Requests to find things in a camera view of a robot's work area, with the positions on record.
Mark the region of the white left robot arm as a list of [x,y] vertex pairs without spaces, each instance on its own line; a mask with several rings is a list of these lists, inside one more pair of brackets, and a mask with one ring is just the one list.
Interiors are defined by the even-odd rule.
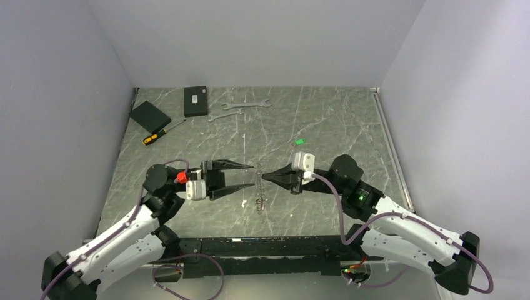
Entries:
[[249,184],[228,186],[225,171],[248,165],[228,159],[208,160],[199,167],[176,169],[169,162],[148,168],[138,200],[117,223],[62,255],[46,258],[41,299],[97,299],[106,289],[142,265],[174,261],[180,238],[166,223],[186,201],[216,200]]

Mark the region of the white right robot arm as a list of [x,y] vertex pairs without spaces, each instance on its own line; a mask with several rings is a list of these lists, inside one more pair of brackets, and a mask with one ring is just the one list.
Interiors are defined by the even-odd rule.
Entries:
[[479,291],[472,285],[476,268],[484,266],[476,234],[449,231],[403,208],[364,182],[364,171],[348,154],[336,157],[327,170],[317,169],[315,161],[315,155],[297,152],[286,166],[261,177],[291,194],[333,195],[339,237],[351,259],[390,259],[425,272],[454,294]]

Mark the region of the small silver wrench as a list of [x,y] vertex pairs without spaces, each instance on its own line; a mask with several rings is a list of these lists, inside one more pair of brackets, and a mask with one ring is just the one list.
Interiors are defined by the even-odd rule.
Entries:
[[207,116],[207,122],[213,122],[213,121],[215,121],[217,119],[226,118],[226,117],[229,117],[229,116],[234,116],[234,115],[239,115],[239,114],[244,114],[242,109],[237,110],[237,111],[225,112],[224,114],[220,114],[220,115],[217,115],[217,116],[208,115]]

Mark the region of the yellow black screwdriver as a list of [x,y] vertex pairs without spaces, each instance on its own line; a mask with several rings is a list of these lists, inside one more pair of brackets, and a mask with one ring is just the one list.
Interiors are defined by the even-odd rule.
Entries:
[[151,134],[147,137],[145,137],[143,140],[142,140],[142,144],[144,146],[148,146],[148,145],[151,145],[151,144],[154,144],[157,140],[159,140],[161,137],[163,137],[164,135],[166,135],[170,130],[178,127],[179,125],[183,124],[186,122],[186,119],[183,119],[182,121],[178,122],[177,124],[174,124],[172,126],[170,126],[169,128],[166,128],[166,129],[162,129],[154,134]]

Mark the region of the large silver wrench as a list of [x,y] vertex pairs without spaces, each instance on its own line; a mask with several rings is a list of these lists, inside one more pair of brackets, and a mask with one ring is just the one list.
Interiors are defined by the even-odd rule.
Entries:
[[273,104],[269,101],[269,99],[263,99],[262,101],[258,101],[258,102],[242,102],[242,103],[227,102],[222,105],[222,109],[227,111],[229,109],[239,109],[239,108],[248,108],[248,107],[268,108],[268,107],[271,107],[272,105]]

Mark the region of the flat black box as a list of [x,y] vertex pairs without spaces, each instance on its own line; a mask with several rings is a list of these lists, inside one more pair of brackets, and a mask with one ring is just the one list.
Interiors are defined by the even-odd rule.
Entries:
[[144,101],[134,108],[129,117],[151,134],[161,131],[171,122],[167,114],[149,101]]

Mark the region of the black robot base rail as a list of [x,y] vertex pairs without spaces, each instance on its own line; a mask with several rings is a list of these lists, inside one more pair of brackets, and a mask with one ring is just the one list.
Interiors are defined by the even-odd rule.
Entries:
[[185,279],[225,275],[318,273],[338,276],[369,256],[338,235],[284,237],[190,237],[164,250],[154,263],[176,264]]

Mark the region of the black network switch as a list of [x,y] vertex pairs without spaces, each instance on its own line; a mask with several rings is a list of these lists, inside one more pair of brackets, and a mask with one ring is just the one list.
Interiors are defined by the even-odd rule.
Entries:
[[208,90],[206,86],[184,88],[184,117],[208,115]]

